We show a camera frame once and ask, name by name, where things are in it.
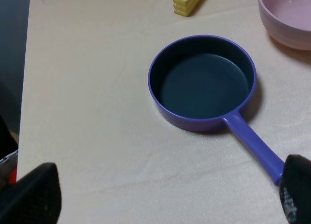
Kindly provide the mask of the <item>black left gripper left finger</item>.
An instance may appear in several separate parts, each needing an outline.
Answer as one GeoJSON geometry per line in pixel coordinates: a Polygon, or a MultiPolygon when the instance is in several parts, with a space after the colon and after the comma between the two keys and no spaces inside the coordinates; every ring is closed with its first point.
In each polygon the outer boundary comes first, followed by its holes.
{"type": "Polygon", "coordinates": [[[2,224],[56,224],[62,209],[57,165],[46,162],[0,191],[2,224]]]}

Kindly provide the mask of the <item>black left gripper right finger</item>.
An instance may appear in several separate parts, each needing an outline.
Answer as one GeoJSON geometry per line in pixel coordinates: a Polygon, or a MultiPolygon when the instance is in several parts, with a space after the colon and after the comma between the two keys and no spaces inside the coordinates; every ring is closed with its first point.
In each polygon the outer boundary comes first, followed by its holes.
{"type": "Polygon", "coordinates": [[[311,161],[301,155],[289,155],[279,187],[285,217],[290,224],[311,222],[311,161]]]}

